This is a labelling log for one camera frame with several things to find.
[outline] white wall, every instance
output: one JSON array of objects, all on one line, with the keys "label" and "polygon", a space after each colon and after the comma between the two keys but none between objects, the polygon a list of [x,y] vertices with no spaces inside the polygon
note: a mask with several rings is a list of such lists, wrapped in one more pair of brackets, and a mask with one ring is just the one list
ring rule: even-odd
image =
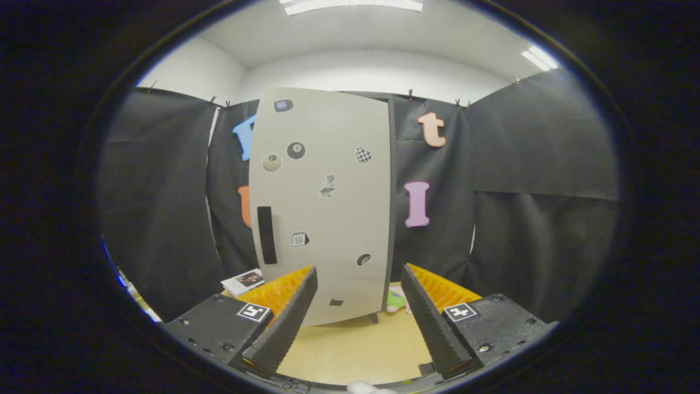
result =
[{"label": "white wall", "polygon": [[291,57],[248,70],[236,103],[270,86],[398,93],[466,104],[511,81],[437,57],[386,50],[342,50]]},{"label": "white wall", "polygon": [[164,57],[138,86],[170,90],[225,105],[234,102],[246,68],[209,41],[195,37]]}]

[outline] ceiling light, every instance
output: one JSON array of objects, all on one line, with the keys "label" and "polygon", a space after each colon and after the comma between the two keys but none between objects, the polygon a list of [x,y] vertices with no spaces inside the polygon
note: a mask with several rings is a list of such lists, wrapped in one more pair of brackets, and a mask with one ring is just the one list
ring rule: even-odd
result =
[{"label": "ceiling light", "polygon": [[530,49],[523,52],[522,55],[544,71],[549,71],[550,69],[556,69],[558,67],[557,62],[555,62],[551,56],[536,46],[530,47]]},{"label": "ceiling light", "polygon": [[535,66],[541,68],[542,70],[544,70],[544,71],[550,70],[550,68],[547,67],[547,65],[542,60],[539,60],[535,55],[533,55],[532,53],[529,53],[527,50],[525,52],[523,52],[522,55],[524,57],[526,57],[527,60],[530,60],[532,63],[535,63]]},{"label": "ceiling light", "polygon": [[549,56],[547,53],[545,53],[543,50],[539,49],[538,47],[536,47],[536,46],[530,47],[530,52],[532,52],[533,55],[537,56],[538,59],[542,60],[550,69],[557,68],[557,62],[555,62],[551,56]]},{"label": "ceiling light", "polygon": [[423,0],[279,0],[287,15],[296,15],[322,8],[345,6],[382,6],[421,12]]}]

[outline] book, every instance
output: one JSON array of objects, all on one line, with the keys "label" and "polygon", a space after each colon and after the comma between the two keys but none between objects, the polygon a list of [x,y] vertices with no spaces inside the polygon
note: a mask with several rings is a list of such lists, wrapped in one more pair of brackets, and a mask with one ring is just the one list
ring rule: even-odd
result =
[{"label": "book", "polygon": [[233,278],[221,281],[221,285],[234,297],[238,297],[263,283],[265,283],[265,281],[263,280],[263,273],[260,269],[253,269],[234,276]]}]

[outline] green object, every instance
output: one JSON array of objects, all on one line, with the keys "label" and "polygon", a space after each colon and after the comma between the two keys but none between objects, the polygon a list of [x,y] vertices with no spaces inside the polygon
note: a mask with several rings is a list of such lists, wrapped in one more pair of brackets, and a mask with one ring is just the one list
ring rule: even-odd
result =
[{"label": "green object", "polygon": [[389,290],[388,297],[386,298],[386,311],[394,313],[404,306],[406,306],[406,299],[403,298],[401,294]]}]

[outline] wooden table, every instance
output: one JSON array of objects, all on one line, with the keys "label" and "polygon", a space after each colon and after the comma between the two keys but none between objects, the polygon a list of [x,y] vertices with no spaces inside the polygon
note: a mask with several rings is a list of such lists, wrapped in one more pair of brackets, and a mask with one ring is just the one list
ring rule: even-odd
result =
[{"label": "wooden table", "polygon": [[412,314],[379,312],[368,316],[301,327],[277,372],[306,381],[347,385],[371,384],[421,376],[419,364],[431,361]]}]

